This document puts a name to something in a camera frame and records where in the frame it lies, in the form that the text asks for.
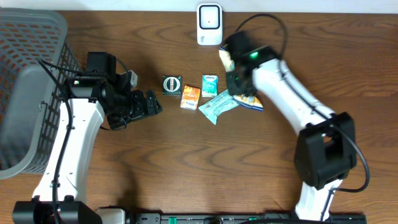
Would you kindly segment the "green round logo box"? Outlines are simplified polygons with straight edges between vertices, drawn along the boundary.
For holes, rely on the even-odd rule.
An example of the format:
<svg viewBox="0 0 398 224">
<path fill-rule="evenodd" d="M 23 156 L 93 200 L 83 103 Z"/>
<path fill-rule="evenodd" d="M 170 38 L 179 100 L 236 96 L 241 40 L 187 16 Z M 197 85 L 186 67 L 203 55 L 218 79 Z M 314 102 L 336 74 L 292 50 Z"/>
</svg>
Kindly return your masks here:
<svg viewBox="0 0 398 224">
<path fill-rule="evenodd" d="M 180 96 L 182 92 L 181 76 L 163 76 L 162 94 L 164 96 Z"/>
</svg>

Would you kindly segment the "orange tissue pack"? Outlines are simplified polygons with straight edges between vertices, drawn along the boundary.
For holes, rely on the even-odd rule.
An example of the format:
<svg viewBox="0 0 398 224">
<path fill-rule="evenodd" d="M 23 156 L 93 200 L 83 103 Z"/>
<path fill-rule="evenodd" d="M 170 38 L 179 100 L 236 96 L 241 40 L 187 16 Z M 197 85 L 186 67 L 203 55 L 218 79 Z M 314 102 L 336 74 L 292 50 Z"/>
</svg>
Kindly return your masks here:
<svg viewBox="0 0 398 224">
<path fill-rule="evenodd" d="M 196 110 L 200 99 L 201 90 L 185 85 L 182 93 L 180 107 L 186 110 Z"/>
</svg>

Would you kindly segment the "yellow snack bag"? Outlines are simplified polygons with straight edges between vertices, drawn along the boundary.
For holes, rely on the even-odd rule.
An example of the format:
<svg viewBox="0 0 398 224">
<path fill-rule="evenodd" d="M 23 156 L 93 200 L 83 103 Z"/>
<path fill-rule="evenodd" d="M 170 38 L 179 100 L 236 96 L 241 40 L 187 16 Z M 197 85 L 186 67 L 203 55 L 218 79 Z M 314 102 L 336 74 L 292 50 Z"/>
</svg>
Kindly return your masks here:
<svg viewBox="0 0 398 224">
<path fill-rule="evenodd" d="M 219 56 L 227 72 L 234 70 L 234 62 L 231 60 L 229 52 L 224 48 L 219 48 Z M 233 100 L 240 106 L 257 111 L 264 111 L 260 100 L 255 96 L 233 95 Z"/>
</svg>

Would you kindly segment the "teal tissue pack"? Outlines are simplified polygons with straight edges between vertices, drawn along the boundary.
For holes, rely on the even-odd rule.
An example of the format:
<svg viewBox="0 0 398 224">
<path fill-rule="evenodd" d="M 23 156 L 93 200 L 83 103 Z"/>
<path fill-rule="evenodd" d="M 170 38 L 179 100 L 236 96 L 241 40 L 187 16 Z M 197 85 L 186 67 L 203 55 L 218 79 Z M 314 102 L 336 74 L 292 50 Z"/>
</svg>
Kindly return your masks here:
<svg viewBox="0 0 398 224">
<path fill-rule="evenodd" d="M 203 75 L 202 76 L 202 97 L 214 98 L 218 95 L 218 76 Z"/>
</svg>

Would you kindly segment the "teal wet wipe packet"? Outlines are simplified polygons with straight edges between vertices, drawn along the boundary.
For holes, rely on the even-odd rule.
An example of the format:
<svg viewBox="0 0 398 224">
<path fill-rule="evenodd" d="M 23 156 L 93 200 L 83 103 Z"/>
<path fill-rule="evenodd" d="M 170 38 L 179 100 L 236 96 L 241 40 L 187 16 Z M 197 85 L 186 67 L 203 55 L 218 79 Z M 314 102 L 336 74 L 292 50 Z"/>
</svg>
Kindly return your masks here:
<svg viewBox="0 0 398 224">
<path fill-rule="evenodd" d="M 218 116 L 225 111 L 229 111 L 239 106 L 234 98 L 229 94 L 228 90 L 221 92 L 219 95 L 199 107 L 199 110 L 216 125 Z"/>
</svg>

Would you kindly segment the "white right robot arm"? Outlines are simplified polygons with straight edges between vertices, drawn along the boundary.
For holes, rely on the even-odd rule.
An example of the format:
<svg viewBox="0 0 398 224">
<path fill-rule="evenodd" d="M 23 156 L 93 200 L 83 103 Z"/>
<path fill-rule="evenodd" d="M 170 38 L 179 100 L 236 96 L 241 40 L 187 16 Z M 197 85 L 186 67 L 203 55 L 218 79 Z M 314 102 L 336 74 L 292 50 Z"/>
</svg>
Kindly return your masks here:
<svg viewBox="0 0 398 224">
<path fill-rule="evenodd" d="M 295 206 L 297 218 L 330 221 L 334 193 L 357 165 L 354 122 L 317 100 L 270 46 L 256 46 L 244 31 L 225 40 L 233 62 L 226 73 L 232 95 L 263 94 L 273 102 L 297 134 L 294 164 L 303 181 Z"/>
</svg>

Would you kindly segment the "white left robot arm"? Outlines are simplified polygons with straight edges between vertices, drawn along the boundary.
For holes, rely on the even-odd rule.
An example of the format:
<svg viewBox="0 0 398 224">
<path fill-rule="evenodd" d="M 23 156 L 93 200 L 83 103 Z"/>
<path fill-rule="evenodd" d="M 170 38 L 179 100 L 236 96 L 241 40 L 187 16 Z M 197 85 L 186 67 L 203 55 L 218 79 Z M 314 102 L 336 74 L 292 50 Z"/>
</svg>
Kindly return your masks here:
<svg viewBox="0 0 398 224">
<path fill-rule="evenodd" d="M 93 146 L 103 121 L 109 130 L 162 111 L 154 91 L 136 89 L 132 70 L 116 72 L 121 60 L 107 52 L 89 52 L 86 69 L 63 83 L 55 82 L 63 103 L 60 122 L 41 181 L 29 201 L 17 201 L 14 223 L 134 223 L 121 207 L 97 211 L 86 205 L 86 184 Z"/>
</svg>

